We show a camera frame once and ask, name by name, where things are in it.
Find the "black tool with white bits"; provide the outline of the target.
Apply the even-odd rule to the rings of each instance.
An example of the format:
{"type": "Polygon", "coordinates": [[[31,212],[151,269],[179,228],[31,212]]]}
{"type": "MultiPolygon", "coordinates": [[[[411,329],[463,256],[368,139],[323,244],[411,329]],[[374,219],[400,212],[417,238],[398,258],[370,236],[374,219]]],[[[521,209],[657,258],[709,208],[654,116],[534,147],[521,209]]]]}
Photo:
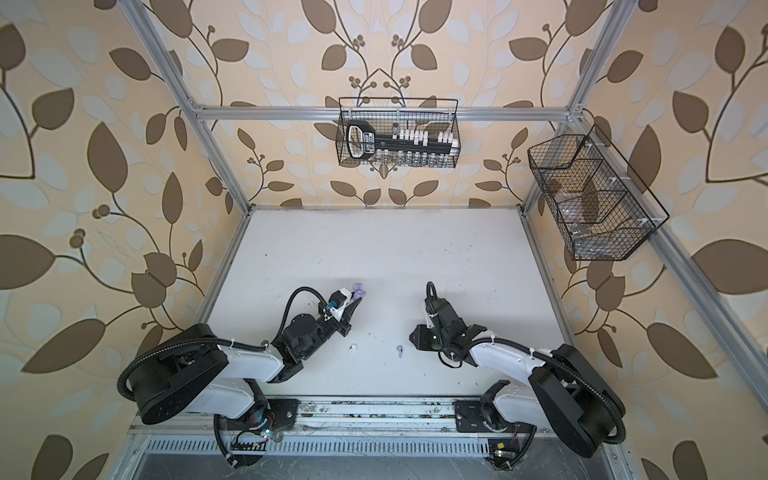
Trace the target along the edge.
{"type": "Polygon", "coordinates": [[[461,152],[460,139],[452,131],[431,133],[401,127],[399,123],[385,124],[377,130],[366,120],[351,120],[338,140],[348,156],[358,160],[384,160],[392,154],[396,159],[447,159],[457,158],[461,152]]]}

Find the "purple round charging case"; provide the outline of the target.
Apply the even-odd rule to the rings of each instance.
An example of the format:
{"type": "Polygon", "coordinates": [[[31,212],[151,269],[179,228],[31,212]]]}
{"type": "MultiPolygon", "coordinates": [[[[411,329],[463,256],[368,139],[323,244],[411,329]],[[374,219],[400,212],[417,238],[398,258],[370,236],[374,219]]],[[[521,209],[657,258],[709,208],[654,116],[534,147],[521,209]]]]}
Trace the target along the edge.
{"type": "Polygon", "coordinates": [[[352,294],[353,294],[354,301],[362,300],[366,295],[366,291],[363,288],[363,284],[360,282],[354,283],[352,294]]]}

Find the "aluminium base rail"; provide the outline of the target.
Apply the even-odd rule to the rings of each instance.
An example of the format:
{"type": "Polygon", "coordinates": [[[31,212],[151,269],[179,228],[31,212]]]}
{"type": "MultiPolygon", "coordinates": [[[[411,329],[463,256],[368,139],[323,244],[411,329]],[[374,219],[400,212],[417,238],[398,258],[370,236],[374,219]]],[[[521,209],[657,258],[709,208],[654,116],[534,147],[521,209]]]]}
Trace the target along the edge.
{"type": "MultiPolygon", "coordinates": [[[[454,402],[475,397],[436,396],[318,396],[276,395],[270,403],[295,399],[293,428],[285,434],[317,436],[418,436],[456,437],[502,434],[460,433],[456,428],[454,402]]],[[[202,435],[213,430],[211,415],[182,413],[158,425],[144,425],[136,417],[130,433],[202,435]]]]}

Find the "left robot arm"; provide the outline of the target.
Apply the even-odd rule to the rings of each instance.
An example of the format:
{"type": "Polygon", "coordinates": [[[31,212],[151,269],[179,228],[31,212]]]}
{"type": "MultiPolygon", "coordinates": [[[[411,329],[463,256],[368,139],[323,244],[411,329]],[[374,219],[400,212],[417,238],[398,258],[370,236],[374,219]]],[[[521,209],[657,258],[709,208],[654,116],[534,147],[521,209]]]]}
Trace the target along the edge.
{"type": "Polygon", "coordinates": [[[197,413],[261,428],[276,417],[261,384],[288,381],[334,335],[347,336],[365,295],[359,283],[341,288],[319,301],[317,315],[284,316],[275,337],[260,345],[195,325],[134,359],[117,391],[137,405],[146,425],[197,413]]]}

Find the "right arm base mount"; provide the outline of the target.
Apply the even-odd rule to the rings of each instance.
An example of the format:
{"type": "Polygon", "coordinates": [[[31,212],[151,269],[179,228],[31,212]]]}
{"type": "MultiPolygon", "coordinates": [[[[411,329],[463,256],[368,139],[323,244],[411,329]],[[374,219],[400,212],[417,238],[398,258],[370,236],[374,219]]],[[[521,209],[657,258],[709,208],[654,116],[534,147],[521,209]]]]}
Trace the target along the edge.
{"type": "Polygon", "coordinates": [[[453,402],[456,430],[459,433],[498,433],[511,436],[515,433],[530,433],[534,426],[509,422],[502,418],[489,402],[455,400],[453,402]]]}

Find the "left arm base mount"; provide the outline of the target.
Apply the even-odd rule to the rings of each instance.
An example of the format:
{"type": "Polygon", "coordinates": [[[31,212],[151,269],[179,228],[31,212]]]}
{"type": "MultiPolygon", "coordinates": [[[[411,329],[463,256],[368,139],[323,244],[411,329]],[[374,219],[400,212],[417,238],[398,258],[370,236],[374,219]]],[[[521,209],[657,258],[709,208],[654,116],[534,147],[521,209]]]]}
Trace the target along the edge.
{"type": "Polygon", "coordinates": [[[257,403],[236,419],[215,416],[214,425],[223,431],[288,430],[298,418],[299,400],[295,398],[268,398],[257,403]]]}

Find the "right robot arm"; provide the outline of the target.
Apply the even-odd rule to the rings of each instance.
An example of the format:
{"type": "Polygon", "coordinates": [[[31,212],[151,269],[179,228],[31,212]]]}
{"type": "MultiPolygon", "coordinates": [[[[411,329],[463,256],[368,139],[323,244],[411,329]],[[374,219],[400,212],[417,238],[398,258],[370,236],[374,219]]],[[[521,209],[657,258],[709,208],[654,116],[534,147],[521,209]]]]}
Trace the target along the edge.
{"type": "Polygon", "coordinates": [[[626,440],[622,400],[574,346],[534,349],[468,325],[432,282],[425,288],[424,309],[425,323],[409,336],[417,350],[436,353],[451,369],[469,365],[503,376],[479,397],[472,413],[457,414],[461,430],[548,429],[584,458],[603,444],[626,440]]]}

